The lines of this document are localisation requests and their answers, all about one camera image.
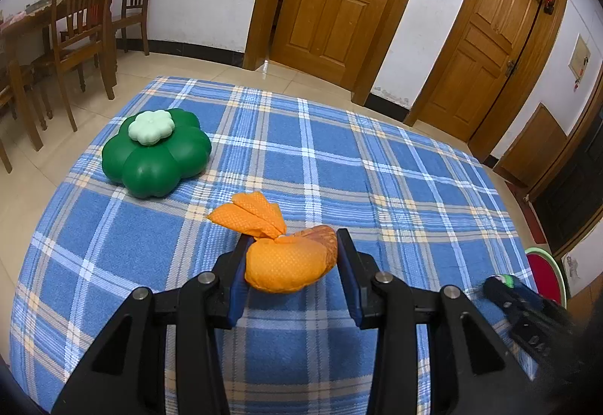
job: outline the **orange fabric toy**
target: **orange fabric toy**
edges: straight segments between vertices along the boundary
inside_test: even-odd
[[[319,280],[337,262],[337,237],[324,224],[284,236],[287,225],[278,204],[261,192],[235,194],[207,217],[254,236],[246,256],[245,280],[268,293],[293,293]]]

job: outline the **chair leg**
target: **chair leg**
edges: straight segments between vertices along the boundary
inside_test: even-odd
[[[38,101],[36,93],[31,87],[29,87],[27,94],[29,94],[29,100],[31,101],[31,105],[34,106],[35,114],[37,115],[38,120],[40,121],[41,130],[46,131],[46,120],[44,119],[44,115],[41,112],[40,101]]]
[[[125,33],[125,28],[121,29],[121,42],[124,45],[124,53],[128,52],[128,36]]]
[[[88,39],[92,42],[96,41],[96,35],[88,36]],[[98,55],[94,55],[94,68],[98,68]]]
[[[149,56],[149,39],[147,38],[147,20],[141,22],[142,47],[145,50],[145,56]]]
[[[98,57],[101,65],[101,77],[103,78],[103,85],[105,86],[105,92],[107,92],[107,98],[113,100],[115,94],[113,93],[113,85],[111,82],[113,78],[115,78],[115,74],[111,77],[111,74],[109,73],[109,70],[112,68],[109,67],[110,57],[106,56],[104,53],[99,53]]]
[[[73,119],[73,112],[71,112],[71,105],[69,104],[69,97],[67,96],[67,91],[65,89],[65,80],[63,77],[63,72],[57,70],[57,80],[58,80],[58,88],[61,91],[61,99],[63,99],[63,106],[65,106],[65,110],[67,111],[67,116],[69,117],[69,122],[71,123],[71,128],[73,132],[77,131],[77,125],[75,124],[75,119]]]
[[[86,81],[84,80],[84,67],[80,63],[77,66],[77,74],[80,77],[80,89],[82,92],[86,91]]]
[[[111,58],[113,58],[113,72],[115,72],[115,77],[117,77],[117,38],[115,37],[115,32],[110,37],[111,39]]]
[[[10,114],[13,115],[13,119],[16,120],[17,119],[17,109],[16,106],[14,104],[14,101],[10,101],[8,103],[8,105],[10,106]]]
[[[46,110],[46,116],[48,119],[52,119],[52,107],[50,107],[50,101],[48,100],[48,94],[46,93],[46,88],[40,85],[40,95],[41,101],[44,104],[44,109]]]
[[[8,159],[8,155],[6,154],[2,141],[0,141],[0,160],[2,160],[4,168],[10,174],[13,170],[13,166],[10,164],[10,160]]]

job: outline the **wooden dining table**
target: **wooden dining table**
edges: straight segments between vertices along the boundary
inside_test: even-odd
[[[4,51],[6,53],[8,77],[10,78],[11,88],[13,89],[14,100],[17,106],[17,112],[23,121],[25,130],[35,150],[42,148],[43,143],[40,138],[40,134],[35,127],[34,115],[29,109],[27,99],[25,97],[25,88],[23,87],[23,79],[21,77],[21,71],[19,67],[19,61],[17,59],[17,45],[19,40],[24,35],[41,29],[42,42],[44,45],[44,52],[49,53],[52,50],[49,34],[49,25],[52,22],[52,0],[46,0],[45,2],[38,2],[40,5],[35,8],[32,12],[26,14],[21,19],[5,26],[0,32],[0,39],[4,40]],[[66,13],[66,1],[60,0],[57,4],[57,19],[63,19],[67,16]],[[111,22],[111,11],[107,10],[107,18],[104,22]],[[115,35],[112,36],[111,49],[108,50],[106,56],[108,57],[107,62],[111,67],[116,67],[116,44]],[[117,79],[115,76],[115,70],[109,71],[111,87],[117,85]]]

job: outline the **door frame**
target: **door frame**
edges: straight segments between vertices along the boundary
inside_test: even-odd
[[[417,100],[415,100],[410,112],[404,119],[404,123],[408,126],[413,126],[417,122],[421,112],[433,96],[435,88],[461,41],[477,1],[463,0],[450,34],[448,34],[448,38],[441,52],[439,52]],[[555,0],[555,9],[552,15],[546,15],[539,11],[521,55],[522,63],[517,64],[516,70],[506,82],[490,111],[469,138],[467,145],[473,156],[480,162],[484,162],[509,129],[534,89],[555,44],[557,32],[565,12],[566,1]]]
[[[599,207],[599,209],[595,212],[595,214],[592,215],[592,217],[584,224],[583,227],[580,228],[580,230],[578,230],[578,232],[569,239],[568,242],[565,243],[565,245],[563,245],[563,247],[561,247],[559,250],[557,250],[554,254],[553,254],[553,258],[558,261],[559,263],[561,263],[561,261],[563,260],[563,258],[572,251],[572,249],[578,245],[578,243],[580,241],[582,241],[582,239],[584,237],[586,237],[586,235],[588,235],[590,233],[590,231],[597,225],[597,223],[599,223],[601,220],[603,219],[603,204]]]
[[[268,58],[270,30],[278,0],[255,0],[245,45],[243,68],[256,70]],[[358,77],[344,88],[352,91],[352,101],[364,105],[383,64],[385,55],[402,19],[408,0],[388,0],[367,50]]]

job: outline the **blue plaid tablecloth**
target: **blue plaid tablecloth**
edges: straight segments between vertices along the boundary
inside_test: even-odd
[[[206,172],[167,197],[138,200],[107,180],[101,149],[129,115],[181,107],[212,140]],[[456,284],[506,338],[484,279],[530,267],[494,185],[473,157],[362,115],[257,89],[159,77],[77,160],[32,237],[14,298],[11,368],[50,410],[105,322],[139,285],[179,287],[233,249],[237,233],[206,215],[236,192],[261,190],[290,232],[349,229],[358,250],[409,285]],[[419,335],[419,413],[429,411],[426,331]],[[233,414],[364,414],[375,331],[349,317],[337,268],[296,294],[249,292],[236,328],[219,336]],[[534,365],[514,351],[529,374]],[[167,407],[176,411],[174,336]]]

